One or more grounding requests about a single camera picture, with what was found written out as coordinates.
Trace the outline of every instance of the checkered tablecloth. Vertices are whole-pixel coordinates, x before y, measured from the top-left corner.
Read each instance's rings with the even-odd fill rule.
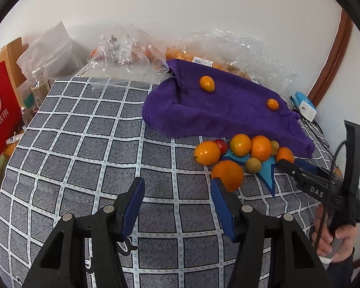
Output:
[[[210,195],[210,170],[193,150],[210,137],[169,139],[148,129],[141,117],[152,85],[129,82],[92,90],[85,69],[55,82],[17,146],[0,191],[0,274],[21,287],[40,247],[65,213],[83,216],[111,204],[135,176],[145,179],[145,197],[131,235],[138,250],[120,256],[130,288],[226,287],[237,245],[224,235]],[[314,165],[329,167],[321,143]],[[324,136],[315,131],[324,141]],[[318,203],[275,170],[276,196],[256,175],[245,174],[238,198],[260,212],[288,212],[308,234]],[[86,242],[90,264],[91,241]],[[269,273],[270,240],[263,250],[260,287]],[[96,287],[94,275],[87,275]]]

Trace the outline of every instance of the white bottle cap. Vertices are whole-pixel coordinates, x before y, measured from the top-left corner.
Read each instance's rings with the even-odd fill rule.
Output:
[[[33,70],[33,72],[32,72],[32,78],[33,79],[40,78],[41,76],[42,76],[41,68],[36,68],[35,70]]]

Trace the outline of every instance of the plastic bag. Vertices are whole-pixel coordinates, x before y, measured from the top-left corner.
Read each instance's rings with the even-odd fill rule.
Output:
[[[210,64],[260,83],[277,92],[287,102],[288,87],[296,77],[285,65],[265,53],[261,41],[218,29],[194,31],[167,47],[165,55],[168,60],[196,59],[199,63]]]
[[[72,40],[62,22],[32,42],[17,64],[32,83],[32,71],[39,67],[52,79],[71,76],[83,67],[81,60],[72,53]]]
[[[159,84],[169,70],[164,52],[165,47],[161,49],[146,32],[118,26],[100,38],[89,61],[90,83],[93,87],[124,85],[131,80]]]

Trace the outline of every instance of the red fruit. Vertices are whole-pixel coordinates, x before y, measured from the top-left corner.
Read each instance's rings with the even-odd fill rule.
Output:
[[[217,140],[214,140],[214,142],[219,146],[221,156],[225,155],[228,151],[228,144],[224,142],[221,138],[218,138]]]

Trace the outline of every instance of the blue star-shaped mat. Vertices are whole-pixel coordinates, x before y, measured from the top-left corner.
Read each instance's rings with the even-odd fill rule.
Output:
[[[236,157],[229,149],[228,152],[221,158],[221,160],[232,160],[239,165],[245,165],[246,161],[250,158],[250,155],[244,157]],[[261,164],[261,170],[256,175],[262,180],[267,187],[270,194],[275,197],[275,177],[273,175],[273,169],[276,166],[275,157],[271,156],[267,161]]]

